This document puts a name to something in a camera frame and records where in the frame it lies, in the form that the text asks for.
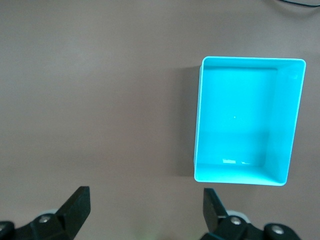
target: blue plastic bin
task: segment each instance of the blue plastic bin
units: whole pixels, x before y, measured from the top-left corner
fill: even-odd
[[[194,151],[196,181],[286,184],[305,69],[302,59],[203,59]]]

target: wire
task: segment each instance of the wire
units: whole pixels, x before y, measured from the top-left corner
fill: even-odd
[[[318,8],[318,7],[320,7],[320,4],[312,5],[312,4],[305,4],[305,3],[300,3],[300,2],[295,2],[295,1],[287,1],[287,0],[279,0],[279,1],[287,3],[287,4],[293,4],[293,5],[298,5],[298,6],[302,6],[302,7],[307,7],[307,8]]]

